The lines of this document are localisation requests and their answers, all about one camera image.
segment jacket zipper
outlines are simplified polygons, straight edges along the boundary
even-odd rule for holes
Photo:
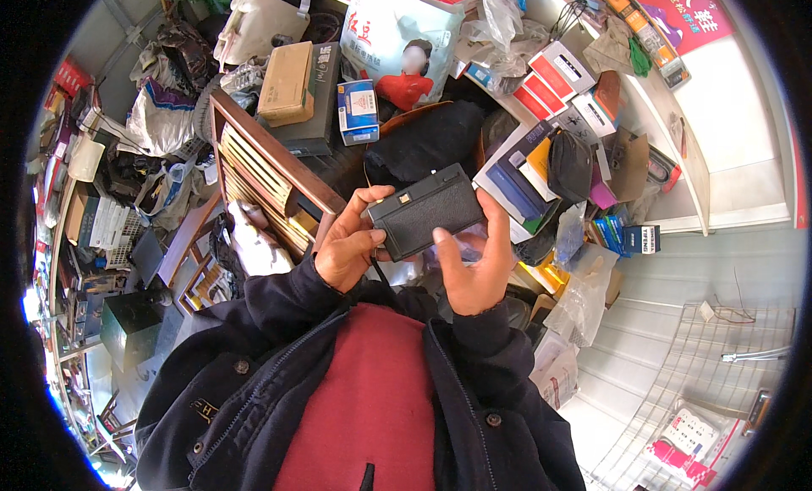
[[[488,475],[491,476],[491,486],[493,486],[494,491],[497,491],[496,479],[494,478],[494,469],[491,466],[491,456],[488,455],[488,446],[485,444],[485,434],[482,432],[482,425],[479,424],[477,414],[473,411],[471,398],[469,398],[468,393],[465,391],[465,387],[462,384],[462,380],[460,380],[460,376],[457,375],[457,372],[454,369],[454,366],[452,365],[452,361],[448,358],[446,351],[442,349],[440,341],[437,339],[437,335],[434,333],[434,329],[431,326],[431,321],[429,321],[429,333],[431,334],[431,338],[433,339],[434,344],[437,346],[437,349],[440,350],[442,358],[446,361],[446,365],[448,365],[448,368],[451,370],[452,375],[454,375],[454,379],[456,380],[457,385],[459,385],[460,390],[462,390],[462,395],[465,398],[465,403],[468,405],[468,412],[471,415],[471,419],[473,419],[473,424],[477,426],[479,441],[482,443],[482,449],[485,452],[485,464],[488,466]]]
[[[254,387],[254,390],[251,393],[251,395],[249,396],[248,401],[246,401],[245,404],[242,405],[242,407],[239,409],[237,415],[235,415],[234,419],[231,421],[231,424],[228,425],[226,430],[222,433],[222,435],[220,435],[220,437],[217,439],[217,441],[208,448],[206,453],[203,455],[203,458],[201,459],[200,464],[198,465],[198,467],[196,467],[194,470],[192,470],[192,473],[189,474],[189,480],[190,481],[192,479],[194,479],[195,474],[198,473],[198,468],[200,468],[201,466],[206,464],[206,461],[208,460],[208,458],[218,448],[218,446],[222,443],[222,441],[226,439],[226,436],[228,436],[228,433],[231,431],[231,428],[233,428],[234,425],[237,424],[237,420],[239,419],[239,416],[242,415],[243,412],[245,411],[245,409],[248,408],[248,406],[253,402],[253,400],[257,396],[259,390],[262,387],[264,387],[265,385],[267,385],[268,382],[270,382],[271,380],[274,379],[274,374],[279,369],[279,366],[284,364],[284,362],[288,359],[288,357],[294,351],[296,351],[297,348],[302,346],[303,343],[305,343],[307,340],[309,340],[313,335],[318,334],[320,331],[322,331],[322,330],[326,329],[327,327],[329,327],[330,325],[336,323],[336,321],[338,321],[340,318],[341,318],[340,316],[336,316],[331,322],[328,322],[326,324],[322,324],[319,327],[317,327],[316,329],[313,329],[312,331],[310,331],[308,334],[305,334],[298,341],[293,343],[290,346],[290,348],[288,348],[285,351],[285,353],[282,354],[281,357],[279,357],[279,360],[276,361],[276,364],[274,364],[274,366],[269,370],[268,375],[266,376],[266,378],[263,379],[259,384],[257,384],[256,387]]]

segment hand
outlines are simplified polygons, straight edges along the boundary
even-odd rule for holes
[[[368,217],[361,218],[361,213],[371,202],[394,192],[395,188],[390,186],[355,190],[347,207],[327,232],[316,254],[316,272],[325,283],[342,294],[358,283],[372,265],[371,252],[387,238],[384,230],[373,230],[372,221]],[[388,260],[389,254],[380,252],[379,259]]]
[[[488,219],[488,239],[479,262],[465,267],[452,235],[441,228],[432,233],[448,303],[457,315],[478,315],[496,306],[513,270],[508,214],[482,188],[477,189],[477,200]]]

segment wall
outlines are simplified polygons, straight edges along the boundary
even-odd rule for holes
[[[685,303],[738,307],[737,277],[746,307],[799,307],[806,254],[806,234],[779,224],[706,238],[669,234],[661,252],[622,261],[621,298],[604,314],[593,346],[578,354],[581,390],[561,410],[585,472],[601,462],[646,398]]]
[[[99,96],[105,114],[123,124],[136,99],[136,85],[130,81],[130,71],[141,49],[155,39],[164,18],[160,0],[115,1],[126,21],[135,28],[143,28],[140,36],[131,35],[134,43],[127,42],[126,28],[116,20],[104,0],[97,0],[76,30],[68,52],[100,82]]]

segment woman photo on package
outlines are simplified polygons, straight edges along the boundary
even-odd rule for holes
[[[421,95],[428,96],[434,81],[425,77],[429,73],[431,42],[413,39],[401,55],[401,74],[384,75],[375,86],[375,92],[386,98],[398,109],[411,110]]]

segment pink poster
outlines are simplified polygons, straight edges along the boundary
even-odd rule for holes
[[[735,31],[719,0],[637,0],[683,55]]]

